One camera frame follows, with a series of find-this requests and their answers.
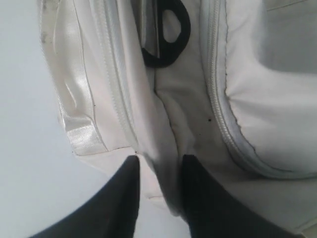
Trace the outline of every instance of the stitching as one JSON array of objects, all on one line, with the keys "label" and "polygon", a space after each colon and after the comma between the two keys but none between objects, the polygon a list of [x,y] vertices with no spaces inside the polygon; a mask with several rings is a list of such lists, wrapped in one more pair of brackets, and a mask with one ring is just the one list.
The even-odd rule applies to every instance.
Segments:
[{"label": "stitching", "polygon": [[306,1],[306,0],[299,0],[299,1],[296,1],[296,2],[291,2],[291,3],[288,3],[288,4],[286,4],[286,5],[282,5],[282,6],[277,6],[277,7],[269,8],[267,11],[272,11],[272,10],[276,10],[276,9],[284,8],[284,7],[291,6],[291,5],[294,5],[294,4],[297,4],[297,3],[303,2],[303,1]]}]

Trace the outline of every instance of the zipper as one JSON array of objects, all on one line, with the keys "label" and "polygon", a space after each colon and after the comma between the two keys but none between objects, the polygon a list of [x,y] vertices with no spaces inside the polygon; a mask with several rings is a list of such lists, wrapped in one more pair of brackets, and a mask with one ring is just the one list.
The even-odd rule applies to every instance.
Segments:
[{"label": "zipper", "polygon": [[211,99],[211,105],[214,112],[214,115],[216,117],[217,124],[219,125],[220,132],[222,135],[222,138],[224,142],[226,143],[228,150],[230,151],[232,155],[232,160],[237,166],[241,167],[244,170],[250,171],[250,172],[256,172],[258,174],[262,174],[265,176],[273,176],[276,177],[276,175],[273,175],[272,173],[265,173],[263,169],[261,169],[261,166],[259,166],[258,163],[252,162],[252,160],[249,160],[247,158],[244,158],[245,156],[243,153],[239,150],[235,142],[233,141],[231,134],[227,128],[226,122],[222,115],[221,105],[218,98],[218,87],[217,87],[217,79],[216,79],[216,73],[217,73],[217,40],[218,40],[218,28],[219,28],[219,14],[220,14],[220,0],[213,0],[213,6],[210,7],[210,25],[209,25],[209,39],[208,44],[211,46],[208,53],[208,71],[210,73],[208,77],[208,88],[210,93],[210,99]]},{"label": "zipper", "polygon": [[222,0],[213,0],[213,7],[210,7],[210,18],[209,18],[209,34],[208,34],[208,44],[211,46],[208,52],[208,78],[207,85],[208,91],[211,99],[211,106],[216,117],[217,124],[220,128],[220,132],[224,142],[226,143],[228,150],[232,155],[232,160],[242,169],[250,171],[252,173],[257,173],[268,178],[273,179],[306,179],[315,177],[316,174],[299,174],[293,171],[279,170],[272,168],[265,164],[263,161],[255,160],[244,155],[243,152],[234,142],[223,118],[223,113],[221,110],[220,101],[218,98],[218,88],[217,88],[217,40],[218,40],[218,28],[219,28],[219,17],[220,17],[220,3]]},{"label": "zipper", "polygon": [[115,14],[113,7],[109,4],[116,4],[109,0],[90,0],[95,27],[102,49],[103,64],[106,80],[111,89],[111,97],[118,120],[123,128],[127,140],[134,150],[138,151],[138,141],[134,129],[131,112],[130,96],[127,82],[124,77],[120,77],[119,68],[115,60],[113,34],[117,33],[114,24],[111,24],[112,16]]}]

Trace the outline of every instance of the glossy white fabric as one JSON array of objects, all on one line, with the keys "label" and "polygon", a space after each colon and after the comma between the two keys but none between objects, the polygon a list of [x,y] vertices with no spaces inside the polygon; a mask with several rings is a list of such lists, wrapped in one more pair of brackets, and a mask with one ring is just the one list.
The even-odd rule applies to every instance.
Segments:
[{"label": "glossy white fabric", "polygon": [[76,154],[105,152],[95,125],[74,3],[42,1],[40,9],[41,41],[58,95],[60,122]]}]

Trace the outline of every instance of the backpack compartment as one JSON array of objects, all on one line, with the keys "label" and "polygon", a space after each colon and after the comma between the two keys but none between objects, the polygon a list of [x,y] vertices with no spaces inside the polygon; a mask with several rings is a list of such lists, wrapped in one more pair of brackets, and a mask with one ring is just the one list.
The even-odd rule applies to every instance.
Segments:
[{"label": "backpack compartment", "polygon": [[264,176],[315,176],[316,2],[267,12],[261,0],[227,0],[224,8],[226,45],[210,82],[224,140],[238,163]]}]

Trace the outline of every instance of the seam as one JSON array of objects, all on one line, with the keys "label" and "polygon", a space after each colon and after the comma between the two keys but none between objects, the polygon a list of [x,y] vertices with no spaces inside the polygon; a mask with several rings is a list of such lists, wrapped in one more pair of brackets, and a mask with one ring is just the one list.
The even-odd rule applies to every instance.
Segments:
[{"label": "seam", "polygon": [[277,6],[277,7],[269,8],[267,11],[273,11],[273,10],[276,10],[276,9],[280,9],[280,8],[288,7],[288,6],[291,6],[291,5],[294,5],[294,4],[297,4],[297,3],[303,2],[303,1],[307,1],[307,0],[299,0],[299,1],[296,1],[296,2],[291,2],[291,3],[288,3],[288,4],[283,5],[283,6]]},{"label": "seam", "polygon": [[[245,136],[243,135],[242,130],[241,130],[241,126],[239,125],[238,120],[237,120],[237,118],[236,118],[236,116],[235,116],[235,114],[233,113],[233,110],[232,110],[232,108],[231,108],[230,98],[229,98],[229,97],[227,96],[227,94],[226,94],[226,89],[227,89],[227,76],[228,76],[228,71],[227,71],[227,59],[228,59],[227,44],[228,44],[228,35],[229,35],[229,24],[228,24],[227,5],[228,5],[228,0],[225,1],[225,7],[224,7],[227,31],[226,31],[226,36],[225,36],[225,42],[226,42],[226,44],[225,44],[225,65],[224,65],[224,66],[225,66],[225,87],[224,87],[224,92],[223,92],[223,94],[224,94],[224,96],[225,96],[225,98],[226,98],[226,101],[227,101],[227,104],[228,104],[228,109],[230,110],[230,112],[231,112],[233,118],[235,119],[235,124],[236,124],[236,125],[238,126],[238,128],[239,128],[239,132],[241,133],[242,138],[243,138],[243,139],[245,140],[245,142],[248,143],[249,146],[252,148],[252,150],[254,151],[254,154],[255,154],[255,156],[256,156],[256,159],[262,164],[262,166],[259,165],[258,163],[257,163],[257,164],[254,164],[254,163],[251,162],[249,159],[244,159],[242,163],[240,163],[239,161],[237,161],[237,163],[238,163],[239,165],[241,164],[241,166],[243,166],[243,167],[247,167],[247,168],[251,169],[253,172],[256,172],[256,173],[258,173],[258,174],[262,174],[260,171],[263,170],[263,168],[262,168],[263,166],[266,166],[266,167],[272,169],[272,172],[273,172],[274,174],[275,174],[276,172],[280,172],[280,173],[294,173],[294,171],[289,171],[289,170],[283,170],[283,169],[275,168],[275,167],[271,166],[270,164],[266,163],[265,161],[263,161],[263,160],[261,159],[261,157],[257,154],[256,149],[254,148],[254,146],[253,146],[253,145],[245,138]],[[222,116],[223,119],[224,119],[224,116],[223,116],[224,114],[223,114],[223,110],[222,110],[221,107],[220,107],[220,110],[221,110],[221,116]],[[225,123],[225,125],[226,125],[226,128],[227,128],[228,132],[229,132],[231,141],[233,142],[234,147],[235,147],[236,150],[237,150],[238,156],[241,155],[242,158],[245,158],[245,153],[239,148],[239,146],[237,145],[235,139],[234,139],[233,136],[231,135],[226,120],[224,119],[223,121],[224,121],[224,123]]]}]

